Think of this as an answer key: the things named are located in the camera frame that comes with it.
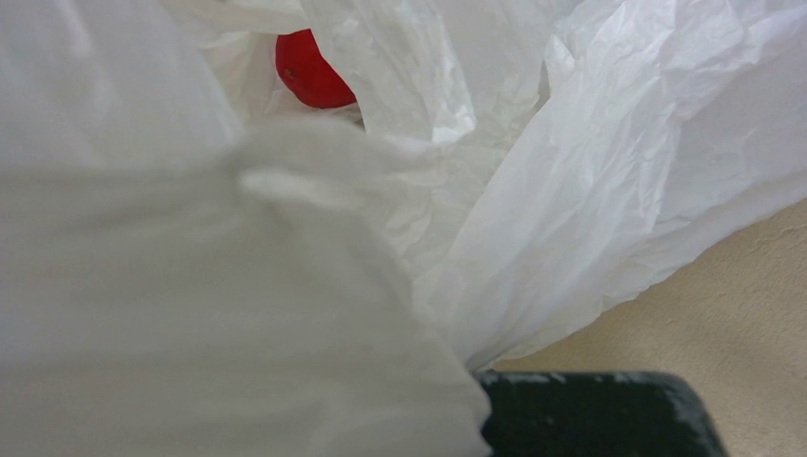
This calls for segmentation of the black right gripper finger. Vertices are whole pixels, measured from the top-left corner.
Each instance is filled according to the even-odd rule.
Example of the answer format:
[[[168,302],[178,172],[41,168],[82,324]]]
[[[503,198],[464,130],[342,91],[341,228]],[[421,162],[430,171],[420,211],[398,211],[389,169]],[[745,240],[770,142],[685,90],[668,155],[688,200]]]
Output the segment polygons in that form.
[[[495,456],[724,456],[701,399],[657,371],[475,375],[491,415],[482,437]]]

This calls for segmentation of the red fake fruit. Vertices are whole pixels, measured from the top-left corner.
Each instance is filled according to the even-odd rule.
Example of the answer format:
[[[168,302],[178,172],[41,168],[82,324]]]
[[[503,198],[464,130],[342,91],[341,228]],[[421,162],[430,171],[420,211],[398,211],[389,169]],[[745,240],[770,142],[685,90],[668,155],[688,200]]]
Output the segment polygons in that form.
[[[275,67],[281,81],[306,106],[336,109],[357,102],[343,78],[323,58],[311,29],[277,37]]]

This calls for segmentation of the white plastic shopping bag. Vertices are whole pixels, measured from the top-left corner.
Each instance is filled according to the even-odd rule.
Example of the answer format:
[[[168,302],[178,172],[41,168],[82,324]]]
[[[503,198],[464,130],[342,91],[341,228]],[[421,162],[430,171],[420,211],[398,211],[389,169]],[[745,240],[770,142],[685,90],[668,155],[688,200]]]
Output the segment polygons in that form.
[[[1,452],[483,456],[472,369],[805,195],[802,1],[5,1]]]

